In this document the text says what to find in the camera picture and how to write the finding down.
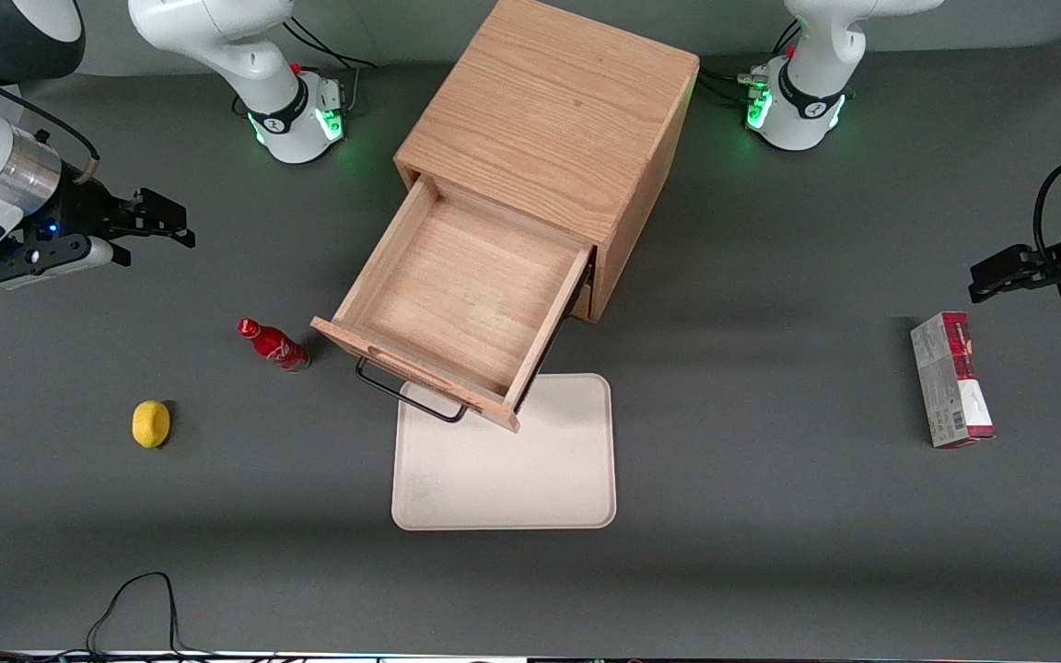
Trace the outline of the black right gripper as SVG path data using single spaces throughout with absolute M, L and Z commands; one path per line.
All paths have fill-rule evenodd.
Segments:
M 27 248 L 64 235 L 100 238 L 109 245 L 114 264 L 131 267 L 131 251 L 115 243 L 123 229 L 129 235 L 169 238 L 185 248 L 195 247 L 181 204 L 147 188 L 121 198 L 94 178 L 88 184 L 73 184 L 74 179 L 65 173 L 52 196 L 27 215 Z

